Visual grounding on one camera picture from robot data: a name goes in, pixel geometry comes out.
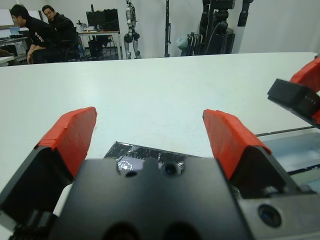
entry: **black hoodie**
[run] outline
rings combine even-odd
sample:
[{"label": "black hoodie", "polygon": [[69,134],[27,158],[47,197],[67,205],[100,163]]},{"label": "black hoodie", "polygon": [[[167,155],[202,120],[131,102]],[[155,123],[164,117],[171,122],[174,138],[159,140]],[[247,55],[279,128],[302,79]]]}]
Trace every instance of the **black hoodie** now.
[{"label": "black hoodie", "polygon": [[25,27],[29,29],[32,44],[34,45],[50,48],[61,44],[59,33],[44,21],[34,17],[28,17],[26,19]]},{"label": "black hoodie", "polygon": [[70,32],[74,31],[73,22],[58,12],[54,16],[53,21],[49,21],[49,24],[58,31],[62,40],[69,40]]}]

